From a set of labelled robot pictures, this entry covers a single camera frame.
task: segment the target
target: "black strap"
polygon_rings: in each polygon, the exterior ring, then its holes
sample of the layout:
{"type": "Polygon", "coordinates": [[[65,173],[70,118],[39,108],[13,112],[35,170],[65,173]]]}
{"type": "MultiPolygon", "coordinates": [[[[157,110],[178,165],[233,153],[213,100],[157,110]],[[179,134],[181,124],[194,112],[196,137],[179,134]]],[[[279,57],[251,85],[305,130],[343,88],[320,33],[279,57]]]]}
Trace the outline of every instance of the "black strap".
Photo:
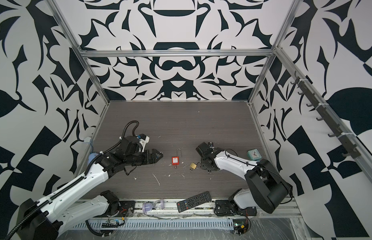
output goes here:
{"type": "Polygon", "coordinates": [[[129,173],[127,173],[126,168],[123,168],[123,170],[125,171],[126,175],[128,176],[128,175],[130,175],[130,173],[131,173],[132,171],[134,171],[136,168],[137,168],[137,166],[135,166],[135,168],[133,168],[129,173]]]}

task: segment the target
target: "robotic arm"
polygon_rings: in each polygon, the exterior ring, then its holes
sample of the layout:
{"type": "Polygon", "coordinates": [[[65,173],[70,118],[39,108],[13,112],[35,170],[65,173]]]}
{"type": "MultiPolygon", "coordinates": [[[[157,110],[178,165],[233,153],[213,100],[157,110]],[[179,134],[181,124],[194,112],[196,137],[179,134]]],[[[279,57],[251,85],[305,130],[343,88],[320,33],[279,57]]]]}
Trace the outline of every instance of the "robotic arm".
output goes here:
{"type": "Polygon", "coordinates": [[[250,207],[253,198],[261,209],[271,214],[282,200],[291,194],[290,186],[266,159],[259,162],[249,161],[205,142],[196,150],[201,156],[201,169],[224,169],[246,180],[250,190],[241,190],[234,196],[234,202],[239,209],[250,207]]]}
{"type": "MultiPolygon", "coordinates": [[[[110,191],[102,192],[94,199],[73,208],[70,207],[84,194],[111,178],[125,166],[141,166],[158,162],[163,154],[156,149],[145,150],[149,137],[144,134],[135,136],[138,121],[129,122],[118,143],[105,152],[100,152],[88,165],[85,172],[64,185],[59,190],[38,201],[26,200],[19,207],[17,225],[9,232],[5,240],[18,233],[22,240],[54,240],[73,226],[97,215],[118,213],[119,199],[110,191]],[[125,137],[127,127],[136,123],[133,136],[125,137]]],[[[107,236],[89,230],[98,236],[107,236]]]]}

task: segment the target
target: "wooden table surface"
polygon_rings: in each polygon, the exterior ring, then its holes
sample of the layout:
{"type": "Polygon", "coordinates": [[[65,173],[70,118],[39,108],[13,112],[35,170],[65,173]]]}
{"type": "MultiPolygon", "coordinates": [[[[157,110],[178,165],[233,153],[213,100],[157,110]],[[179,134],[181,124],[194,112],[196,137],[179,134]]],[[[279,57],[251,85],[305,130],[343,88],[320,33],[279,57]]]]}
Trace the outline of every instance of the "wooden table surface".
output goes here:
{"type": "MultiPolygon", "coordinates": [[[[119,198],[189,198],[209,191],[212,197],[229,197],[239,188],[248,188],[245,180],[226,170],[190,172],[191,162],[200,161],[195,148],[202,142],[233,149],[247,159],[247,151],[262,149],[249,108],[243,102],[124,102],[113,101],[94,141],[94,151],[106,150],[121,136],[126,123],[138,120],[135,134],[150,137],[146,149],[163,152],[155,165],[138,166],[129,176],[119,172],[88,192],[83,199],[111,190],[119,198]],[[182,149],[177,169],[171,157],[182,149]]],[[[131,135],[132,124],[126,136],[131,135]]]]}

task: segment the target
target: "black remote control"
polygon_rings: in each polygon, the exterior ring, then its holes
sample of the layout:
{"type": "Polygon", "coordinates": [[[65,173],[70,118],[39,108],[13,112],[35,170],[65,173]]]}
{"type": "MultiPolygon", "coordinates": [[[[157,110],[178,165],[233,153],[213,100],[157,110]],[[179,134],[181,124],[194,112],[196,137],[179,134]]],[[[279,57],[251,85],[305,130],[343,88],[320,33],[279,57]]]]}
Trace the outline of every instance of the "black remote control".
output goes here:
{"type": "Polygon", "coordinates": [[[178,212],[186,211],[192,207],[196,207],[198,205],[204,204],[205,202],[210,202],[211,197],[209,192],[204,192],[202,194],[193,196],[189,199],[185,199],[183,201],[177,202],[178,212]]]}

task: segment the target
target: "black and white patterned wall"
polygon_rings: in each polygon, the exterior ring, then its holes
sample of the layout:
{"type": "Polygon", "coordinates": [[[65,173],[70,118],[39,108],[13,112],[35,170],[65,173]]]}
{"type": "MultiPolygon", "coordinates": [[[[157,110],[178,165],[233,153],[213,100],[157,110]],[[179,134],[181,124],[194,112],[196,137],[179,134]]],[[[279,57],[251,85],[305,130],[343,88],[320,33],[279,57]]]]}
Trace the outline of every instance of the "black and white patterned wall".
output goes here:
{"type": "MultiPolygon", "coordinates": [[[[282,47],[372,153],[372,0],[304,0],[282,47]]],[[[372,184],[275,60],[254,106],[314,239],[372,239],[372,184]]]]}
{"type": "Polygon", "coordinates": [[[0,239],[72,180],[104,107],[46,3],[0,0],[0,239]]]}
{"type": "MultiPolygon", "coordinates": [[[[271,48],[292,0],[57,0],[84,50],[271,48]]],[[[247,99],[263,57],[93,58],[110,99],[247,99]]]]}

